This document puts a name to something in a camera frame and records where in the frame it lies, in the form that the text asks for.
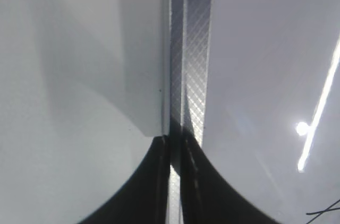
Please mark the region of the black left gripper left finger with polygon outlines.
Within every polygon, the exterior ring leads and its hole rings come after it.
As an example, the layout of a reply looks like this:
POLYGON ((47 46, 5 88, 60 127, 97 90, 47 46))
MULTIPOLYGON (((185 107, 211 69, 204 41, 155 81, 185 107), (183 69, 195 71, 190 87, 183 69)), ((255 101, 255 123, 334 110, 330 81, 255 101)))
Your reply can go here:
POLYGON ((169 138, 154 137, 129 180, 81 223, 165 223, 169 174, 169 138))

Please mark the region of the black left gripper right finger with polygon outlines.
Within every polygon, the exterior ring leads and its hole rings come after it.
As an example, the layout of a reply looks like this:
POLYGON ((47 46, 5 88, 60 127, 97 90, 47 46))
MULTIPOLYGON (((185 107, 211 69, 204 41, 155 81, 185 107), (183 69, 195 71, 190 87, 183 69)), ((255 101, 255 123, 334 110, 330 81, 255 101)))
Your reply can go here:
POLYGON ((184 223, 276 223, 241 196, 210 163, 193 134, 181 133, 184 223))

